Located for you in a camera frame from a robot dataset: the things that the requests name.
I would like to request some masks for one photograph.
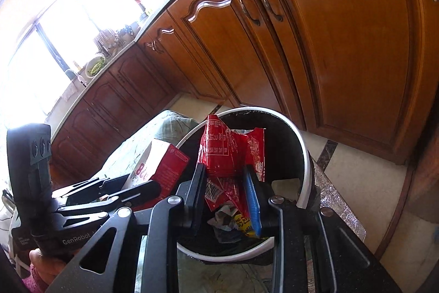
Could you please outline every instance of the red carton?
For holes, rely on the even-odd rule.
[[[148,180],[154,180],[160,184],[162,191],[158,198],[135,207],[133,210],[149,209],[168,197],[188,162],[189,157],[171,143],[153,139],[122,189],[132,188]]]

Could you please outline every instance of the green vegetable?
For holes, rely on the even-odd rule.
[[[88,74],[90,76],[95,76],[105,65],[105,59],[99,59],[98,62],[95,63],[95,65],[92,67],[91,70],[88,71]]]

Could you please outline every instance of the glittery silver material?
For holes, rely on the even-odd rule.
[[[320,188],[320,207],[330,207],[333,209],[338,216],[340,216],[343,221],[349,226],[349,228],[355,232],[360,240],[364,241],[366,237],[366,230],[364,229],[361,222],[349,208],[346,201],[328,179],[323,170],[317,165],[315,160],[315,181],[316,185]]]

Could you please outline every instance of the blue gripper pad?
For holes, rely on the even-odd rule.
[[[251,165],[245,166],[243,185],[245,196],[247,198],[247,206],[249,207],[250,221],[252,222],[252,227],[255,230],[256,236],[262,237],[261,206],[259,200],[264,200],[265,198],[258,198],[254,178],[258,181],[258,177],[256,176],[253,167]]]

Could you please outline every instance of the tile floor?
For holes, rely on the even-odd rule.
[[[171,109],[201,122],[215,104],[182,96]],[[221,107],[218,113],[229,107]],[[327,139],[302,132],[306,146],[318,160]],[[338,144],[325,170],[344,200],[366,229],[366,246],[374,252],[393,216],[407,167],[397,166],[360,150]],[[437,225],[404,212],[381,263],[403,293],[414,293],[439,258],[434,243]]]

